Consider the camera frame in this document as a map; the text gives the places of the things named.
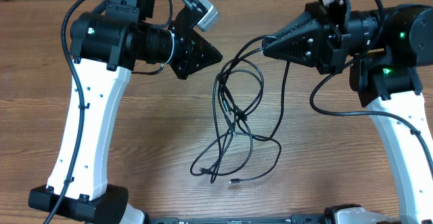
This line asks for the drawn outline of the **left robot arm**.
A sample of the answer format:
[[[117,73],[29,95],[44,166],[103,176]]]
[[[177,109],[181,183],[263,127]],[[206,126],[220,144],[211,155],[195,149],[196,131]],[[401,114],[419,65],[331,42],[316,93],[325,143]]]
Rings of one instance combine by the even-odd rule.
[[[202,33],[219,19],[209,0],[151,24],[155,0],[104,0],[77,20],[64,18],[62,49],[72,73],[70,105],[55,166],[30,191],[31,208],[83,223],[149,223],[125,187],[108,182],[108,154],[122,95],[136,61],[170,66],[178,79],[222,60]]]

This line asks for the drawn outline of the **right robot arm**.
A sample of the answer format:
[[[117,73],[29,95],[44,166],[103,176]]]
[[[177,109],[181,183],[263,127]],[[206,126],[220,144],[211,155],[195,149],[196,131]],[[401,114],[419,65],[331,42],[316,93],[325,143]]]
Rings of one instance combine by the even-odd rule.
[[[399,222],[431,223],[432,136],[417,69],[432,64],[432,8],[359,12],[347,3],[309,3],[262,47],[265,56],[316,68],[326,80],[349,70],[359,114],[372,119],[384,144]]]

